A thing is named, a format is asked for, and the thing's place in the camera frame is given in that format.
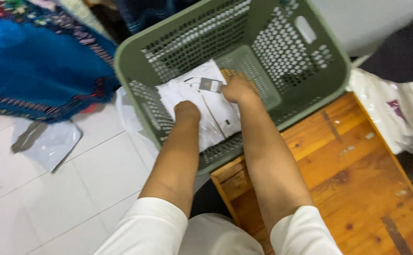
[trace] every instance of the white sleeve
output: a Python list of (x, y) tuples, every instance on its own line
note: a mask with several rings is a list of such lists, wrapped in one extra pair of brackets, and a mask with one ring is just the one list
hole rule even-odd
[(160, 198), (143, 197), (95, 255), (176, 255), (186, 228), (187, 217), (178, 207)]
[(276, 255), (342, 255), (317, 207), (301, 206), (271, 231)]

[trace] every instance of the patterned blue cloth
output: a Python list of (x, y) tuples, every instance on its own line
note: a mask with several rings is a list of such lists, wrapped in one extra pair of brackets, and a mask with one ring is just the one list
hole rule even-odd
[(52, 0), (0, 0), (0, 114), (54, 123), (109, 101), (114, 53)]
[(132, 34), (164, 20), (199, 0), (116, 0), (115, 4)]

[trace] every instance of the wooden table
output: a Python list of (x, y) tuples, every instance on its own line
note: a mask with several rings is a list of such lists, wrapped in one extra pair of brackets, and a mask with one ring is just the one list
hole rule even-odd
[[(351, 93), (281, 135), (344, 254), (413, 254), (413, 186)], [(274, 254), (244, 156), (211, 178), (238, 226)]]

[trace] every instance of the plastic basket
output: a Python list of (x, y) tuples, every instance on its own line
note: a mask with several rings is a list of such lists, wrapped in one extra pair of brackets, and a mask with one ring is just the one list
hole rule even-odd
[[(349, 77), (346, 55), (308, 1), (203, 0), (128, 38), (115, 55), (120, 82), (159, 148), (174, 122), (154, 87), (210, 59), (253, 81), (280, 131), (338, 97)], [(200, 154), (198, 175), (242, 152), (237, 133)]]

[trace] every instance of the hang tag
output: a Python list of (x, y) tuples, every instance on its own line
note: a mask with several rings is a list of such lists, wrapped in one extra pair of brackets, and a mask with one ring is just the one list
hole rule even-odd
[(221, 86), (222, 86), (221, 81), (213, 80), (209, 78), (201, 78), (199, 89), (221, 93)]

